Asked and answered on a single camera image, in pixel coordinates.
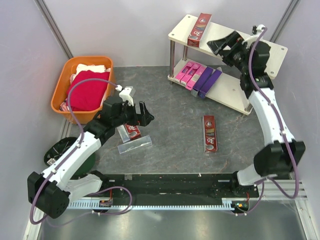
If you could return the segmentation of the pink toothpaste box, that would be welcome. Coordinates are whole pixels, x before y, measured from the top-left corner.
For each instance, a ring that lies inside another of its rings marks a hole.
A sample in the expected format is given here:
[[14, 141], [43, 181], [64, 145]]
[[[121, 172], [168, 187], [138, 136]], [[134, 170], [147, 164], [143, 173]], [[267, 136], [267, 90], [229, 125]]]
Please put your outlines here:
[[175, 79], [178, 83], [181, 82], [182, 78], [187, 74], [187, 72], [190, 70], [190, 68], [194, 65], [194, 62], [188, 61], [184, 67], [178, 72]]
[[186, 85], [186, 89], [188, 90], [192, 90], [193, 86], [195, 85], [195, 83], [198, 81], [198, 79], [200, 78], [200, 76], [203, 74], [204, 70], [206, 68], [204, 66], [200, 66], [198, 68], [198, 70], [195, 72], [195, 74], [191, 77], [191, 79], [188, 81], [187, 85]]
[[187, 83], [191, 80], [191, 78], [194, 76], [194, 74], [197, 72], [197, 70], [201, 67], [201, 64], [193, 64], [192, 67], [188, 70], [188, 72], [184, 75], [184, 77], [181, 79], [180, 83], [183, 85], [187, 85]]

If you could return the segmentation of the holographic purple toothpaste box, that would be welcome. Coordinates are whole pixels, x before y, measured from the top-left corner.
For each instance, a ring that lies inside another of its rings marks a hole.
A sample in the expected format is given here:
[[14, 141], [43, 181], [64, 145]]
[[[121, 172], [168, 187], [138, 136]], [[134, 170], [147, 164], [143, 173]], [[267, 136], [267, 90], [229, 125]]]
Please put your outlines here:
[[205, 84], [207, 79], [211, 76], [213, 71], [214, 71], [214, 69], [209, 66], [203, 70], [202, 74], [199, 76], [199, 78], [197, 79], [197, 81], [193, 85], [192, 90], [190, 92], [193, 97], [198, 96], [199, 90]]

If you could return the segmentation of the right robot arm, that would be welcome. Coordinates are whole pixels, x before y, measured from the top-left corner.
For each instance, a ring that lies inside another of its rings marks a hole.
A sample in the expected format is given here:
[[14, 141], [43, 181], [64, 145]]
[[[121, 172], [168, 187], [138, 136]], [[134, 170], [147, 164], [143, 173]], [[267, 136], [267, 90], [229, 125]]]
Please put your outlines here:
[[271, 46], [260, 39], [259, 33], [244, 39], [233, 31], [207, 42], [214, 55], [240, 71], [240, 87], [256, 112], [264, 137], [264, 148], [254, 156], [253, 163], [237, 171], [235, 181], [229, 184], [235, 197], [265, 178], [293, 173], [306, 150], [305, 143], [295, 139], [280, 113], [273, 83], [266, 72]]

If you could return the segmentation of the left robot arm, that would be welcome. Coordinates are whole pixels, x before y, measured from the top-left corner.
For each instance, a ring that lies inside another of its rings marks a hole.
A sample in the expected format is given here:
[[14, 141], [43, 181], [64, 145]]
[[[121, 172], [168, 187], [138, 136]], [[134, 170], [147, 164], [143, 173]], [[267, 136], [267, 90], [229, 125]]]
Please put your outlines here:
[[28, 201], [31, 203], [30, 221], [38, 208], [47, 216], [56, 219], [67, 209], [69, 203], [88, 195], [106, 196], [110, 185], [100, 175], [88, 174], [73, 180], [72, 177], [83, 163], [103, 146], [124, 124], [145, 127], [155, 117], [147, 110], [143, 101], [139, 102], [140, 112], [134, 104], [119, 96], [108, 97], [102, 110], [89, 121], [74, 144], [50, 167], [42, 173], [32, 172], [27, 178]]

